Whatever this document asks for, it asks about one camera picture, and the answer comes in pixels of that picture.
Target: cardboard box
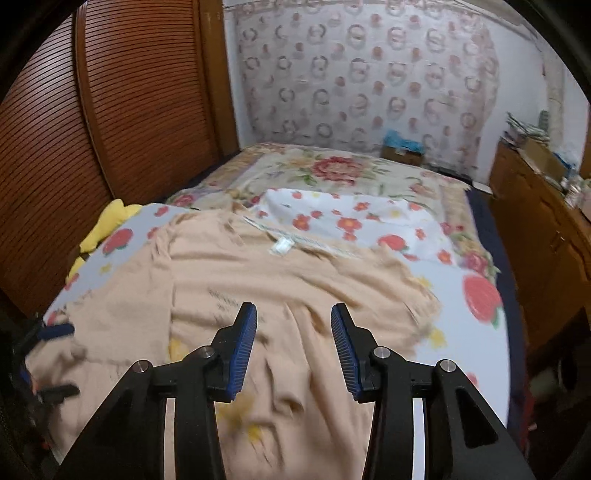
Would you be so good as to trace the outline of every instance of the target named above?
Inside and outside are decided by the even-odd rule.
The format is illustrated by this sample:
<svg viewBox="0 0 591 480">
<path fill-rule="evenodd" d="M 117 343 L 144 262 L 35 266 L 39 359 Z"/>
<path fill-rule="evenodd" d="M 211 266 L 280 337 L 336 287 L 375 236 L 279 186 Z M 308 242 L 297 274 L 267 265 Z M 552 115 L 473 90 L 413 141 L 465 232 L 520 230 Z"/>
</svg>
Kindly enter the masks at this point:
<svg viewBox="0 0 591 480">
<path fill-rule="evenodd" d="M 421 163 L 423 163 L 422 153 L 412 152 L 405 148 L 394 148 L 384 145 L 380 156 L 386 160 L 397 161 L 406 165 L 414 165 L 415 167 L 419 167 L 421 166 Z"/>
<path fill-rule="evenodd" d="M 523 150 L 527 157 L 534 162 L 544 175 L 560 183 L 562 177 L 567 174 L 566 167 L 556 156 L 545 146 L 535 140 L 528 138 L 525 141 Z"/>
</svg>

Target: floral quilt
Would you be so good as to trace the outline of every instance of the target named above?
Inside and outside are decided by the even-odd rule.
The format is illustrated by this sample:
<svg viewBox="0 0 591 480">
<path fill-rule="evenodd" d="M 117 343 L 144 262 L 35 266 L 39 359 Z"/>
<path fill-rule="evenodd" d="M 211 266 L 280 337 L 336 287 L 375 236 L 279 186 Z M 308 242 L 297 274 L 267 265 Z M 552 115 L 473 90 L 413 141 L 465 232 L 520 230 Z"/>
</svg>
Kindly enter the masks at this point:
<svg viewBox="0 0 591 480">
<path fill-rule="evenodd" d="M 167 203 L 197 209 L 252 207 L 271 188 L 406 200 L 429 211 L 452 240 L 460 265 L 493 281 L 498 271 L 478 240 L 463 182 L 383 158 L 263 143 L 244 149 L 196 187 Z"/>
<path fill-rule="evenodd" d="M 370 195 L 271 189 L 251 208 L 257 218 L 287 225 L 316 238 L 351 245 L 386 245 L 407 260 L 457 265 L 452 241 L 420 205 Z"/>
</svg>

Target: beige cloth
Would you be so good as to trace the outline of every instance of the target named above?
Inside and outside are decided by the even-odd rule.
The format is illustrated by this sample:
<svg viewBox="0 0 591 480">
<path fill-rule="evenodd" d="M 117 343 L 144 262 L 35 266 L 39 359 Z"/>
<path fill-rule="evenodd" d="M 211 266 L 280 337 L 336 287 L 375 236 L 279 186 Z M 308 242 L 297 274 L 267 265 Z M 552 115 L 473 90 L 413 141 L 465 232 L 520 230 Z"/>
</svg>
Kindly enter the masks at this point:
<svg viewBox="0 0 591 480">
<path fill-rule="evenodd" d="M 181 215 L 105 286 L 68 304 L 74 338 L 40 345 L 27 359 L 40 385 L 80 387 L 52 419 L 57 448 L 70 448 L 134 361 L 169 362 L 169 338 L 173 359 L 179 348 L 210 343 L 250 301 L 258 330 L 244 388 L 232 404 L 216 405 L 228 478 L 359 479 L 372 406 L 347 392 L 331 308 L 346 303 L 357 325 L 408 356 L 439 302 L 385 249 L 357 250 L 359 259 L 296 247 L 280 257 L 269 252 L 273 243 L 235 213 Z M 167 478 L 172 438 L 169 429 Z"/>
</svg>

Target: wooden cabinet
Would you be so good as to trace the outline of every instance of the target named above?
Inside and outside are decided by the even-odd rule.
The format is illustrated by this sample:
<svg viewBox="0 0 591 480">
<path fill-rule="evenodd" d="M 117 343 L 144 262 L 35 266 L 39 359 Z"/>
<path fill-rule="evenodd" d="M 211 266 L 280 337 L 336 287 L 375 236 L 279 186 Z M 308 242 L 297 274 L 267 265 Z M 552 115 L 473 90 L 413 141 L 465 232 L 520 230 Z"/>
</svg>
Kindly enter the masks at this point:
<svg viewBox="0 0 591 480">
<path fill-rule="evenodd" d="M 591 225 L 515 152 L 499 145 L 491 208 L 534 352 L 591 298 Z"/>
</svg>

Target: wooden wardrobe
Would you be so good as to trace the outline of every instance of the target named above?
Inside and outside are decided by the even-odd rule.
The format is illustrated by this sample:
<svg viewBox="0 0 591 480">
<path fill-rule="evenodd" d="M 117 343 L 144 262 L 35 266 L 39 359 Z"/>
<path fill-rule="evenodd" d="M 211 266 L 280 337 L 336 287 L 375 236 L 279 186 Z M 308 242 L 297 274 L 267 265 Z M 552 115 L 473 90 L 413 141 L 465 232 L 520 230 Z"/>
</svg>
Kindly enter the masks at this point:
<svg viewBox="0 0 591 480">
<path fill-rule="evenodd" d="M 153 202 L 219 161 L 199 8 L 89 0 L 0 105 L 0 288 L 25 314 L 44 313 L 110 200 Z"/>
</svg>

